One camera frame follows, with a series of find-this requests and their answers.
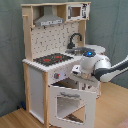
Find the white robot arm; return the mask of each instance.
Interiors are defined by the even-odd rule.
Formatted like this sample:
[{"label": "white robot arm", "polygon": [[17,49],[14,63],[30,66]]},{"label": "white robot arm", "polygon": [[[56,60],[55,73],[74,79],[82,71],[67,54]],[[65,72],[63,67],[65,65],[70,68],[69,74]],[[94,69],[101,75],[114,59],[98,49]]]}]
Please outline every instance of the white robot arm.
[{"label": "white robot arm", "polygon": [[87,83],[92,78],[100,82],[109,82],[126,70],[128,70],[128,56],[122,62],[111,67],[107,56],[96,54],[91,50],[83,54],[80,65],[73,67],[70,78],[83,83]]}]

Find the oven window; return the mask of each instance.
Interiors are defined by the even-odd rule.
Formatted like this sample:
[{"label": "oven window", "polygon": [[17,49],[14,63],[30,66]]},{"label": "oven window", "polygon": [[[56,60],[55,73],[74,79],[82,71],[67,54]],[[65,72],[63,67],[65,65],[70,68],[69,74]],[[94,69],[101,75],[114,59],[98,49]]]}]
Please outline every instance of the oven window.
[{"label": "oven window", "polygon": [[80,16],[81,7],[72,7],[72,17]]}]

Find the faucet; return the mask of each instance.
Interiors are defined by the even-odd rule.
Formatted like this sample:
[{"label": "faucet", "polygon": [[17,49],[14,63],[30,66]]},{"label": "faucet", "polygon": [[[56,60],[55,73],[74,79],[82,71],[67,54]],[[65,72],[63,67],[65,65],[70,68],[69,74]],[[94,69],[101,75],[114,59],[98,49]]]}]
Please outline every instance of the faucet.
[{"label": "faucet", "polygon": [[70,38],[70,43],[69,43],[68,46],[67,46],[68,49],[72,49],[73,47],[75,47],[75,44],[73,44],[73,42],[72,42],[72,39],[73,39],[73,37],[74,37],[75,35],[80,36],[80,41],[82,41],[82,35],[81,35],[80,33],[74,33],[74,34],[71,36],[71,38]]}]

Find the toy kitchen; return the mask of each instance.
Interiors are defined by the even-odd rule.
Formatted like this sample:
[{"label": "toy kitchen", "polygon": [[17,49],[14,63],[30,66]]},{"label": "toy kitchen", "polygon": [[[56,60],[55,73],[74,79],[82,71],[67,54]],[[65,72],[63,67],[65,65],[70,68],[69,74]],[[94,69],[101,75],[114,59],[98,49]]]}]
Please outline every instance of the toy kitchen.
[{"label": "toy kitchen", "polygon": [[90,2],[22,4],[26,111],[45,128],[94,128],[101,85],[69,78],[82,54],[100,46],[86,45]]}]

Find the floor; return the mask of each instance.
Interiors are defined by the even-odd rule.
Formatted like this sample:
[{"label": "floor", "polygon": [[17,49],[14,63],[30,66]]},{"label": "floor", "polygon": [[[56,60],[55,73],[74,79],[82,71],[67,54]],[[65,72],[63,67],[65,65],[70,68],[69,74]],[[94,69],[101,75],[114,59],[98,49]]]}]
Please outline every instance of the floor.
[{"label": "floor", "polygon": [[[73,114],[79,119],[83,110]],[[94,128],[115,128],[128,118],[128,89],[112,83],[102,84],[102,95],[96,102]],[[32,115],[19,109],[0,118],[0,128],[44,128]]]}]

